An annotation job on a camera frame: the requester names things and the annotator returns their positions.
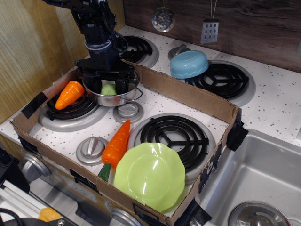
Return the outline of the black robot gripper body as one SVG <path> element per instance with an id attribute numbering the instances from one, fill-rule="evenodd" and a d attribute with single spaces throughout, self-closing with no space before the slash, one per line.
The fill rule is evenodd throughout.
<path id="1" fill-rule="evenodd" d="M 78 71 L 86 79 L 101 79 L 107 81 L 136 82 L 135 68 L 123 62 L 118 50 L 112 45 L 85 44 L 89 58 L 75 61 Z"/>

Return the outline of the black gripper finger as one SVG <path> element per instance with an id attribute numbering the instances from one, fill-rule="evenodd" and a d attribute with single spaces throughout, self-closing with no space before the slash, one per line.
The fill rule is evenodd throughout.
<path id="1" fill-rule="evenodd" d="M 102 80 L 98 77 L 84 77 L 85 86 L 94 93 L 101 93 Z"/>
<path id="2" fill-rule="evenodd" d="M 127 79 L 117 79 L 115 81 L 116 93 L 124 94 L 128 92 L 129 81 Z"/>

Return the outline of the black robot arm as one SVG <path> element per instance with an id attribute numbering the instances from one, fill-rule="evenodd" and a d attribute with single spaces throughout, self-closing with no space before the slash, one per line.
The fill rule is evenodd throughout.
<path id="1" fill-rule="evenodd" d="M 47 0 L 48 5 L 69 9 L 73 19 L 85 37 L 89 57 L 75 61 L 86 86 L 100 93 L 102 81 L 112 81 L 118 95 L 127 93 L 135 82 L 135 68 L 121 60 L 120 55 L 128 45 L 118 46 L 123 38 L 115 31 L 115 15 L 105 0 Z"/>

